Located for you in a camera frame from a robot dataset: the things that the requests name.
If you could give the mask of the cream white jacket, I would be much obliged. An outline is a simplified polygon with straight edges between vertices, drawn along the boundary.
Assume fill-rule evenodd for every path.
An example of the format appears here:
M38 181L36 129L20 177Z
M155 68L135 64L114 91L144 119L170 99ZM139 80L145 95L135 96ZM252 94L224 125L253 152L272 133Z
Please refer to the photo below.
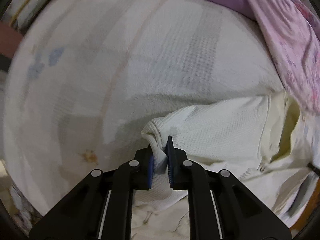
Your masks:
M319 164L319 117L284 91L188 106L148 122L142 137L155 173L151 190L135 195L132 239L189 238L187 194L168 183L168 137L205 169L230 170L287 226L300 218L316 185L308 164Z

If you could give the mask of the white patterned bed sheet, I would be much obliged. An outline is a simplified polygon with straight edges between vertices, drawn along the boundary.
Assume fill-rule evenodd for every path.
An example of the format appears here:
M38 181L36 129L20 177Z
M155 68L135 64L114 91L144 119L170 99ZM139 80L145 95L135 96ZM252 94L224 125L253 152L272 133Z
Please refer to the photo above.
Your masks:
M151 120L281 91L295 100L259 24L225 7L54 0L10 67L6 167L44 215L91 169L117 168L150 145L142 130Z

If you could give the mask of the purple floral quilt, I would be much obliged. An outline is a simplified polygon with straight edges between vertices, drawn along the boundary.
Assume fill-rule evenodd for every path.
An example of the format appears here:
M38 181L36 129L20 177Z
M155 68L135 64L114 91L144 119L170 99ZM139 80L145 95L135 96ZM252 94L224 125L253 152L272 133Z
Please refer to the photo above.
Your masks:
M300 0L206 0L255 20L286 91L319 114L319 19Z

